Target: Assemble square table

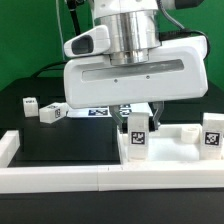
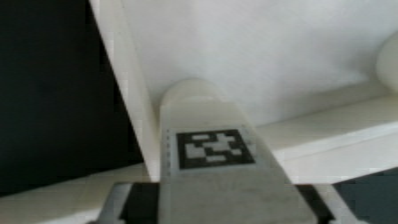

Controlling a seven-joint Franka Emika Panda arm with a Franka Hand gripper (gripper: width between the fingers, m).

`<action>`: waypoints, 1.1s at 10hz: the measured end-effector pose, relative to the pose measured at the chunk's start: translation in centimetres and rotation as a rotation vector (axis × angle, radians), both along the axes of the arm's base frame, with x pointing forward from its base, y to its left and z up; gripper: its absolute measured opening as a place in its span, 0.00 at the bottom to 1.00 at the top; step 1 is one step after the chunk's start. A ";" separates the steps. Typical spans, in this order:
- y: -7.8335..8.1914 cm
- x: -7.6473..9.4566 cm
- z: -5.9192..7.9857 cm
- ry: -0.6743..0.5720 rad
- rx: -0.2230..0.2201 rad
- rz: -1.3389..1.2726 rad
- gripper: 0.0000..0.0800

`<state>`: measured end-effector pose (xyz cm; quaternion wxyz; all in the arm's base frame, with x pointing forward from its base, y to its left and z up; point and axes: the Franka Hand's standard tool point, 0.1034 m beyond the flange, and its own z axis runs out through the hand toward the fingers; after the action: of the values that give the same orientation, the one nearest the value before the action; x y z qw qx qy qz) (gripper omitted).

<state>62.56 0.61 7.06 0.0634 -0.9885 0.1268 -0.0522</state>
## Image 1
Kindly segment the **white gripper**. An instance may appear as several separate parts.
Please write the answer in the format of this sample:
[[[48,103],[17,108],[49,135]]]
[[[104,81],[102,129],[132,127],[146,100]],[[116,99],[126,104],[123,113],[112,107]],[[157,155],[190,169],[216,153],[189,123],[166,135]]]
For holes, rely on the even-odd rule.
[[[156,131],[163,101],[199,98],[207,92],[206,53],[206,39],[195,36],[163,42],[149,51],[145,63],[113,66],[107,55],[72,59],[64,68],[66,102],[72,108],[110,106],[121,133],[128,125],[118,105],[153,102],[149,130]]]

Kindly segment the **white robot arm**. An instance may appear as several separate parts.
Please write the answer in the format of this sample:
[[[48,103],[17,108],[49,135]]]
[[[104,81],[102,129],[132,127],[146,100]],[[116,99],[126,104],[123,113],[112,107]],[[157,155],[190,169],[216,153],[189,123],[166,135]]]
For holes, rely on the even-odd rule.
[[[88,0],[93,28],[64,44],[64,90],[70,107],[107,106],[119,128],[131,122],[119,106],[151,103],[146,127],[155,131],[164,103],[203,96],[208,37],[168,15],[204,0]]]

